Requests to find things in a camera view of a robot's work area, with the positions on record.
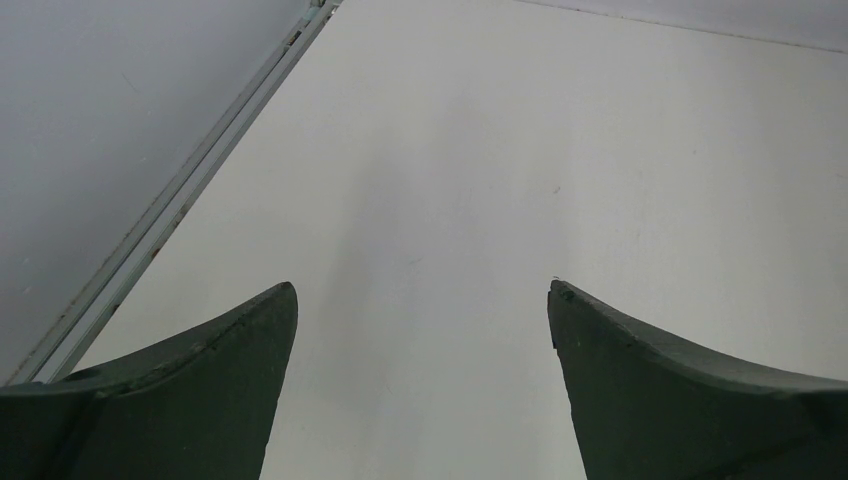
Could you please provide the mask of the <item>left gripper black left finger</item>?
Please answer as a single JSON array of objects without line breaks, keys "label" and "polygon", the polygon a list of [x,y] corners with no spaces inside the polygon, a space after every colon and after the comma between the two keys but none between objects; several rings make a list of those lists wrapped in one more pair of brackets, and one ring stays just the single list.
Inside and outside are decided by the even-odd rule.
[{"label": "left gripper black left finger", "polygon": [[5,479],[256,479],[298,324],[294,286],[123,357],[1,391]]}]

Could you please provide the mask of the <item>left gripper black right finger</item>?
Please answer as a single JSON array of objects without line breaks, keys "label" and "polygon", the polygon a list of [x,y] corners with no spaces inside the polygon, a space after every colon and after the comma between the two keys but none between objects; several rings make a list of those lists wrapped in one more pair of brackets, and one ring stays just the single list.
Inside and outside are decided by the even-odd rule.
[{"label": "left gripper black right finger", "polygon": [[745,361],[554,280],[547,296],[590,479],[843,479],[847,385]]}]

